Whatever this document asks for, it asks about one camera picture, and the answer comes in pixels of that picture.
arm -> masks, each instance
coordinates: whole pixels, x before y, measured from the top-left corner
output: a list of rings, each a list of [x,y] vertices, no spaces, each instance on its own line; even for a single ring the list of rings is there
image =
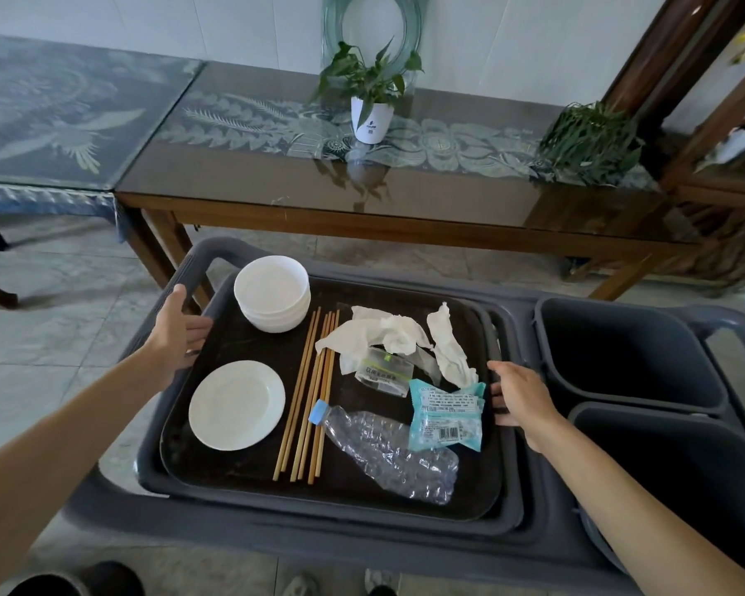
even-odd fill
[[[745,596],[745,570],[646,491],[555,409],[532,370],[489,361],[500,375],[497,423],[520,426],[591,516],[646,596]]]
[[[212,321],[182,313],[177,285],[146,343],[0,448],[0,582],[141,408],[189,366]]]

blue bottle cap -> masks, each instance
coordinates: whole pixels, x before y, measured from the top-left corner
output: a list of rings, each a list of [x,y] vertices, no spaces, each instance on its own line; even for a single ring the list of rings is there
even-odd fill
[[[328,413],[329,405],[323,400],[317,400],[312,411],[309,412],[309,422],[312,424],[320,424]]]

blue snack wrapper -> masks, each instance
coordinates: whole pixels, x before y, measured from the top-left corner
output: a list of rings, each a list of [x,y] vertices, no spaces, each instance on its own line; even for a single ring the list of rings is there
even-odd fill
[[[448,393],[417,378],[409,380],[414,419],[408,449],[419,451],[455,443],[480,451],[485,383]]]

hand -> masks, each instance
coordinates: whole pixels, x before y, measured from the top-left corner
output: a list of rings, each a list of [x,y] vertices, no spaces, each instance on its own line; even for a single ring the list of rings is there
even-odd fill
[[[489,361],[488,369],[500,375],[500,382],[491,385],[491,393],[496,396],[494,408],[507,407],[508,411],[495,414],[497,424],[521,427],[527,445],[539,452],[542,432],[565,420],[552,403],[546,385],[538,374],[510,361]]]
[[[153,352],[153,363],[160,371],[159,391],[171,384],[177,370],[193,365],[213,326],[211,318],[182,312],[186,296],[185,287],[177,284],[157,313],[155,327],[144,344],[144,349]]]

tiled floor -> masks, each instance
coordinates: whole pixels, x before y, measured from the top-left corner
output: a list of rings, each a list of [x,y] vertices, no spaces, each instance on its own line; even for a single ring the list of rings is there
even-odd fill
[[[0,253],[0,286],[17,292],[22,300],[20,310],[0,310],[1,444],[55,410],[114,363],[156,301],[158,289],[129,247],[115,241],[103,220],[10,216],[0,218],[0,230],[13,244],[12,250]],[[216,233],[231,233],[260,248],[295,257],[489,280],[570,295],[584,296],[596,284],[595,279],[564,283],[561,262],[537,255],[244,230],[203,229],[191,231],[191,236],[199,240]],[[225,274],[226,267],[215,266],[210,271],[214,280]],[[693,288],[652,283],[639,285],[623,299],[657,306],[705,300]],[[718,303],[745,310],[745,301],[739,298]],[[745,402],[745,351],[729,333],[715,335],[713,345]],[[132,461],[153,405],[139,413],[101,460],[108,477],[126,489],[142,491],[132,475]],[[288,579],[302,569],[322,581],[326,596],[363,594],[363,569],[96,535],[60,518],[41,535],[24,570],[71,568],[104,559],[127,562],[152,596],[272,596],[281,594]],[[405,576],[401,594],[546,593]]]

